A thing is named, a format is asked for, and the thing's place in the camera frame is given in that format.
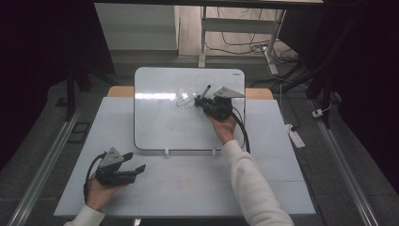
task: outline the person's left hand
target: person's left hand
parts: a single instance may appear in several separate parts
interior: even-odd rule
[[[86,206],[93,210],[101,211],[111,201],[112,196],[126,186],[103,186],[95,176],[96,173],[93,173],[88,181],[88,201]]]

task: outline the wooden floor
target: wooden floor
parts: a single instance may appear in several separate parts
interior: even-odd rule
[[[194,57],[198,56],[200,52],[200,7],[179,7],[180,13],[180,31],[179,31],[179,56]],[[276,16],[275,9],[259,9],[259,8],[207,8],[208,18],[233,18],[233,19],[248,19],[248,20],[274,20]],[[230,54],[223,51],[206,49],[206,56],[239,56],[239,57],[263,57],[262,53],[241,54],[251,51],[250,43],[259,41],[267,41],[271,35],[265,34],[247,34],[247,33],[227,33],[224,32],[207,32],[205,42],[208,47],[213,49],[222,49],[229,52],[237,53]],[[231,45],[229,43],[247,43],[243,45]],[[275,49],[279,53],[283,50],[289,49],[288,46],[278,41],[275,44]]]

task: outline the hand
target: hand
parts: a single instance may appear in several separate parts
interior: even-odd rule
[[[96,173],[93,173],[88,181],[88,201],[86,206],[93,210],[101,211],[111,201],[112,196],[126,186],[103,186],[95,176]]]
[[[220,142],[222,142],[223,145],[234,139],[233,133],[237,122],[232,116],[224,121],[218,121],[209,115],[206,115],[206,117],[212,122],[215,133],[217,134]]]

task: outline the marker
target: marker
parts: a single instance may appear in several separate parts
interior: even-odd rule
[[[199,97],[200,100],[205,96],[205,94],[209,91],[210,88],[211,88],[211,85],[208,85],[208,87],[206,87],[206,89],[203,91],[202,95]]]

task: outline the white sleeve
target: white sleeve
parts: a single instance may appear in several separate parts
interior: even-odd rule
[[[99,226],[105,217],[104,213],[95,211],[86,205],[73,221],[69,221],[64,226]]]
[[[255,160],[241,150],[237,140],[227,142],[222,154],[228,163],[235,197],[249,225],[294,225],[290,216],[281,209]]]

